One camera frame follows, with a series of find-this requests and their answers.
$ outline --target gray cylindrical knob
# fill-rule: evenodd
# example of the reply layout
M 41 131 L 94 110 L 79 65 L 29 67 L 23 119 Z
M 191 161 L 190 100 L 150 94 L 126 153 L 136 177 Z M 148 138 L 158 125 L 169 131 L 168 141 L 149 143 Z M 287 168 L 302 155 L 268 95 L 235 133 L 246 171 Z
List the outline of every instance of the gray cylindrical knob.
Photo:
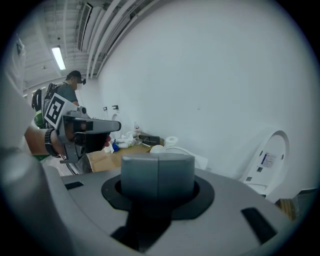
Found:
M 193 196 L 195 158 L 175 153 L 122 157 L 121 192 L 137 202 L 176 203 Z

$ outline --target bottle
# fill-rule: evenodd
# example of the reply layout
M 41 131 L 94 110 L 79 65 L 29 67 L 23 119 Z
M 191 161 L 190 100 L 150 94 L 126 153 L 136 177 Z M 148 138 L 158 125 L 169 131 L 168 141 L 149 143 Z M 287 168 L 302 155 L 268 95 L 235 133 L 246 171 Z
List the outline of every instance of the bottle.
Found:
M 140 132 L 140 127 L 139 124 L 137 123 L 137 121 L 134 121 L 134 130 L 138 133 Z

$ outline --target black cap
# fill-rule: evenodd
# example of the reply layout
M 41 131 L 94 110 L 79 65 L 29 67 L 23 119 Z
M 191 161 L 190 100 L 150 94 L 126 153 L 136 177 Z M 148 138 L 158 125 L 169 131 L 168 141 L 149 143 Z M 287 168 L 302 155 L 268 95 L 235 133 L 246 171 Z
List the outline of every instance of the black cap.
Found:
M 67 76 L 67 79 L 69 78 L 80 78 L 81 79 L 81 73 L 78 70 L 71 71 Z

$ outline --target sticker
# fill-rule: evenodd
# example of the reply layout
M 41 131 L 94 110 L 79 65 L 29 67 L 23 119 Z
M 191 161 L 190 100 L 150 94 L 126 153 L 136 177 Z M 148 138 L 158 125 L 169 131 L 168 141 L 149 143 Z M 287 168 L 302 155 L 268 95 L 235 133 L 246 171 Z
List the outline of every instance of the sticker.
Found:
M 276 156 L 270 153 L 266 153 L 263 157 L 263 160 L 261 162 L 262 166 L 267 167 L 267 168 L 272 168 L 272 166 L 275 163 Z
M 45 113 L 45 119 L 55 128 L 57 129 L 61 115 L 63 113 L 63 108 L 65 105 L 65 101 L 63 97 L 57 95 L 56 93 L 53 95 L 52 100 L 49 104 L 49 107 Z

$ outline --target black wristband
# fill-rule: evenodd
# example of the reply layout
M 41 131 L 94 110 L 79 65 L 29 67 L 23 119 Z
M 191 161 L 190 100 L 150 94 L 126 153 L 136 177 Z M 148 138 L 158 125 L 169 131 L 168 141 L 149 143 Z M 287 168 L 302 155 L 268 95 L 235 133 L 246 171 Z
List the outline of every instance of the black wristband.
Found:
M 54 128 L 48 129 L 45 132 L 44 136 L 44 146 L 46 151 L 53 157 L 59 158 L 59 154 L 55 151 L 54 147 L 51 144 L 51 133 L 54 131 Z

